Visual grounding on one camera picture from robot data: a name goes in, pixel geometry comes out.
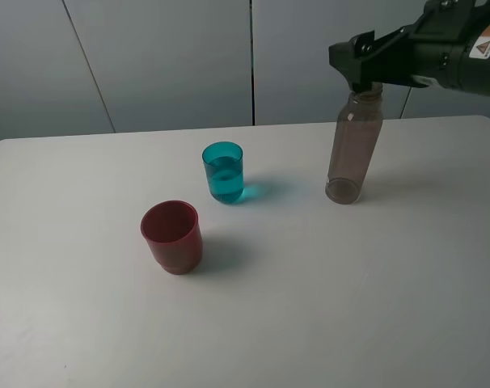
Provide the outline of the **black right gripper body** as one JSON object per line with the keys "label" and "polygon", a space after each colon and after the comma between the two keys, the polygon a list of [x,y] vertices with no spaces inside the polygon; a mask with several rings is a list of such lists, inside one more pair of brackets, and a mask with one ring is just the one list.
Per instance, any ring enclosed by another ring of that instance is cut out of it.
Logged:
{"label": "black right gripper body", "polygon": [[412,25],[374,42],[370,79],[410,87],[459,87],[473,1],[427,1]]}

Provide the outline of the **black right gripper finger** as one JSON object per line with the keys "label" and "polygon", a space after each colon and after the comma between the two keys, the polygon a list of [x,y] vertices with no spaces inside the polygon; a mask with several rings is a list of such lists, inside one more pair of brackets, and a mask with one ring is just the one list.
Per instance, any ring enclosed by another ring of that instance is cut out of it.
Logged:
{"label": "black right gripper finger", "polygon": [[344,77],[351,92],[366,92],[372,89],[372,82],[367,78],[367,72],[362,69],[362,63],[364,57],[370,55],[373,43],[374,31],[371,31],[328,48],[329,65]]}

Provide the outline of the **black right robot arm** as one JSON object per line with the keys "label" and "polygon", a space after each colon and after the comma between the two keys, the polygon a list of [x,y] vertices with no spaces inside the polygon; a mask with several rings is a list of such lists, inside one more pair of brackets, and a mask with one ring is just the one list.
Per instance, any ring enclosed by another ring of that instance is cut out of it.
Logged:
{"label": "black right robot arm", "polygon": [[490,97],[490,1],[428,1],[413,24],[329,47],[329,64],[354,92],[373,83]]}

